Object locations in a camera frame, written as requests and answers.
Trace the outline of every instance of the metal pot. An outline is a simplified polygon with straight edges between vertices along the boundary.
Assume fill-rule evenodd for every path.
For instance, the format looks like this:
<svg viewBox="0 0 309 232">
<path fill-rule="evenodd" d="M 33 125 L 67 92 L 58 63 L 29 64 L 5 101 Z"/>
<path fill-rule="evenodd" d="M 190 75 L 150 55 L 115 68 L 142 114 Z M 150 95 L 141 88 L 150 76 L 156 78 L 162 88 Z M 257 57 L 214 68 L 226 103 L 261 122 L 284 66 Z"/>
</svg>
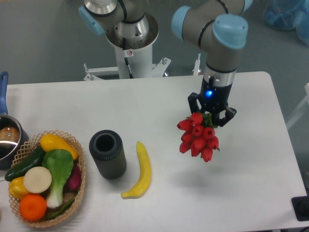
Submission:
<svg viewBox="0 0 309 232">
<path fill-rule="evenodd" d="M 14 157 L 22 144 L 29 137 L 20 123 L 8 115 L 6 106 L 6 89 L 9 75 L 2 72 L 0 75 L 0 170 L 9 169 Z"/>
</svg>

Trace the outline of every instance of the tulip bouquet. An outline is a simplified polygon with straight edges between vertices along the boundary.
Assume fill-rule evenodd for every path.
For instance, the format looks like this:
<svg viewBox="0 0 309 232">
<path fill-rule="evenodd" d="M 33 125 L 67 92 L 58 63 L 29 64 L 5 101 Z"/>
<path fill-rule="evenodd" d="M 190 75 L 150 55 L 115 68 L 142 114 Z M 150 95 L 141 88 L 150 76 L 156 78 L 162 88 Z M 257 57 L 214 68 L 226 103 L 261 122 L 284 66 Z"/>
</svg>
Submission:
<svg viewBox="0 0 309 232">
<path fill-rule="evenodd" d="M 212 124 L 210 113 L 193 113 L 179 122 L 177 127 L 185 131 L 181 137 L 182 143 L 179 148 L 181 153 L 191 150 L 192 157 L 201 154 L 201 158 L 208 162 L 212 158 L 213 150 L 220 151 L 219 139 L 214 131 L 216 126 Z"/>
</svg>

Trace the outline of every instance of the blue pan handle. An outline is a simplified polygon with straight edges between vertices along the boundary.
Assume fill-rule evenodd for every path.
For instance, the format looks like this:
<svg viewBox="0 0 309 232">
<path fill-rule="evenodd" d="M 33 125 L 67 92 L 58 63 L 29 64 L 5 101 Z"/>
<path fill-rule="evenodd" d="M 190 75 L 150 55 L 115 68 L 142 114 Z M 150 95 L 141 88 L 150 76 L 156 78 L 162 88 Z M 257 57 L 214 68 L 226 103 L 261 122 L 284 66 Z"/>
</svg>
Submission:
<svg viewBox="0 0 309 232">
<path fill-rule="evenodd" d="M 6 89 L 8 86 L 9 74 L 8 72 L 2 72 L 0 76 L 0 114 L 7 115 L 8 107 L 6 106 Z"/>
</svg>

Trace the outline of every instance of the yellow banana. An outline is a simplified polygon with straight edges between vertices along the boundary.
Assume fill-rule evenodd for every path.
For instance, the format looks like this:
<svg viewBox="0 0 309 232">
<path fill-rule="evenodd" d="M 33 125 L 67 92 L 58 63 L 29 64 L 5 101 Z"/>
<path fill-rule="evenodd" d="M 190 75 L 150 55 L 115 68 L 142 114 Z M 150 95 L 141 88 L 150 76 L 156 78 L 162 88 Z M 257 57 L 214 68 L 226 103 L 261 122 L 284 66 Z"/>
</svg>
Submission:
<svg viewBox="0 0 309 232">
<path fill-rule="evenodd" d="M 140 161 L 140 178 L 129 191 L 121 193 L 123 199 L 141 197 L 151 182 L 151 165 L 144 144 L 138 141 L 136 143 L 136 151 Z"/>
</svg>

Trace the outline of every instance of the yellow bell pepper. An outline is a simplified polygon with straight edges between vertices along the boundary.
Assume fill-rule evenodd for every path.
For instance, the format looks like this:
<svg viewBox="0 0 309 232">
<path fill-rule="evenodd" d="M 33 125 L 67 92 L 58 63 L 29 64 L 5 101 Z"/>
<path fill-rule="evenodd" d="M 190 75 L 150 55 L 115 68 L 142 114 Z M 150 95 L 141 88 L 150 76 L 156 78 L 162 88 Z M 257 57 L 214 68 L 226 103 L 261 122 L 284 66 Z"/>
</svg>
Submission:
<svg viewBox="0 0 309 232">
<path fill-rule="evenodd" d="M 24 177 L 18 177 L 9 183 L 9 194 L 17 199 L 23 199 L 30 192 L 24 186 Z"/>
</svg>

